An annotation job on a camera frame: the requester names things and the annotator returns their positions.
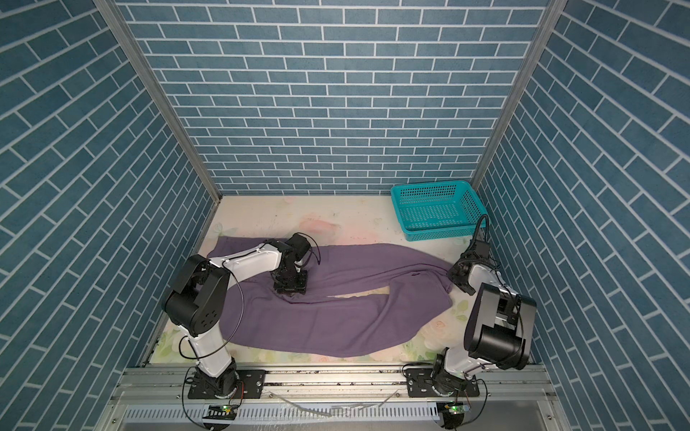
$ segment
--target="purple towel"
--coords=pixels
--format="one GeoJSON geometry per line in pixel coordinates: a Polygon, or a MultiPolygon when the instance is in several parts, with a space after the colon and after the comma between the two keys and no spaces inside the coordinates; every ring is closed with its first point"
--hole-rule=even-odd
{"type": "MultiPolygon", "coordinates": [[[[263,239],[220,237],[209,257],[241,252],[263,239]]],[[[265,272],[241,282],[244,316],[232,339],[283,352],[356,357],[405,343],[450,308],[450,263],[393,244],[327,245],[312,257],[306,294],[278,295],[265,272]],[[333,298],[390,286],[390,294],[333,298]]],[[[228,337],[242,308],[237,288],[226,295],[220,328],[228,337]]]]}

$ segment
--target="brick pattern wall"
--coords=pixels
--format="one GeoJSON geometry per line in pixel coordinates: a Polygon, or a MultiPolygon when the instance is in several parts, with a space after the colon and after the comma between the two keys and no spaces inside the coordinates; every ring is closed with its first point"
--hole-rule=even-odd
{"type": "Polygon", "coordinates": [[[546,0],[229,3],[118,1],[222,192],[379,194],[472,176],[546,0]]]}
{"type": "Polygon", "coordinates": [[[0,430],[90,429],[211,202],[91,0],[0,11],[0,430]]]}
{"type": "Polygon", "coordinates": [[[574,430],[690,429],[689,23],[570,0],[481,187],[574,430]]]}

